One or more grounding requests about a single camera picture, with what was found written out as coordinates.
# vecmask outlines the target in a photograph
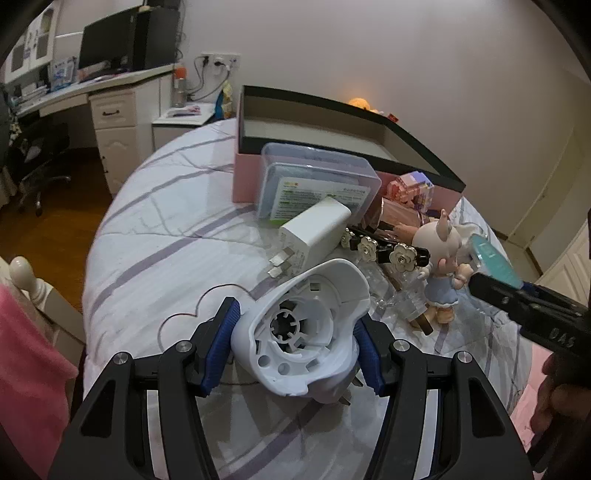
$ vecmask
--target white power adapter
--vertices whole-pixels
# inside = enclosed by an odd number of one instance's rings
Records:
[[[351,210],[331,197],[316,203],[279,228],[281,252],[269,261],[269,275],[299,275],[315,267],[338,245]]]

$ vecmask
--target plastic storage box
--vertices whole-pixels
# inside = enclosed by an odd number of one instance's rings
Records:
[[[382,181],[362,157],[319,148],[269,143],[261,151],[257,214],[281,224],[325,197],[351,210],[361,221]]]

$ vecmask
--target figurine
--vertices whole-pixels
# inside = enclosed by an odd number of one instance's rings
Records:
[[[458,303],[456,290],[460,290],[474,273],[468,264],[457,264],[456,254],[462,245],[460,234],[449,221],[445,210],[437,222],[423,225],[413,237],[413,245],[429,250],[427,267],[420,270],[419,278],[427,279],[425,297],[429,308],[428,320],[437,318],[439,323],[454,319],[453,306]]]

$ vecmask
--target hair clip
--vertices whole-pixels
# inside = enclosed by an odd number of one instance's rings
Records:
[[[401,273],[429,264],[430,254],[426,248],[376,237],[357,227],[347,227],[340,244],[347,250],[359,251],[361,259],[366,262],[391,263]]]

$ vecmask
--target electrical cable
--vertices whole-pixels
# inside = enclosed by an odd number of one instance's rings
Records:
[[[227,68],[226,77],[225,77],[225,78],[224,78],[224,79],[223,79],[223,80],[222,80],[222,81],[219,83],[219,85],[218,85],[218,86],[216,86],[216,87],[215,87],[215,88],[214,88],[214,89],[213,89],[211,92],[209,92],[209,93],[206,93],[205,95],[201,95],[201,97],[199,97],[199,98],[194,98],[194,99],[192,99],[192,101],[193,101],[193,102],[198,102],[199,100],[203,100],[205,97],[208,97],[208,96],[210,96],[212,93],[215,93],[215,92],[216,92],[216,90],[217,90],[218,88],[220,88],[220,87],[221,87],[221,86],[224,84],[224,82],[226,82],[226,80],[228,80],[228,79],[230,78],[230,67],[229,67],[228,65],[226,65],[225,63],[222,63],[222,65],[225,65],[225,66],[226,66],[226,68]]]
[[[164,321],[160,324],[160,326],[158,327],[158,333],[156,334],[156,342],[158,343],[158,348],[160,348],[160,352],[164,353],[164,346],[162,345],[162,338],[161,337],[162,337],[162,328],[164,327],[166,322],[169,321],[171,318],[178,317],[181,315],[188,315],[190,317],[199,318],[199,305],[201,305],[201,302],[202,302],[203,298],[205,297],[205,295],[207,295],[212,290],[215,290],[216,288],[221,288],[221,287],[237,287],[237,288],[241,289],[242,291],[244,291],[252,300],[255,300],[255,298],[252,296],[252,294],[247,289],[245,289],[242,285],[238,285],[237,283],[223,283],[221,285],[215,285],[214,287],[208,288],[199,297],[199,299],[197,301],[197,305],[195,305],[195,313],[187,313],[187,312],[173,313],[169,317],[166,317],[164,319]]]
[[[197,66],[197,60],[204,59],[202,62],[201,73],[199,73],[199,67]],[[195,67],[195,72],[197,72],[197,77],[199,78],[199,86],[192,88],[187,91],[190,95],[192,93],[198,92],[205,86],[205,67],[207,62],[209,61],[209,55],[199,55],[193,59],[193,66]]]

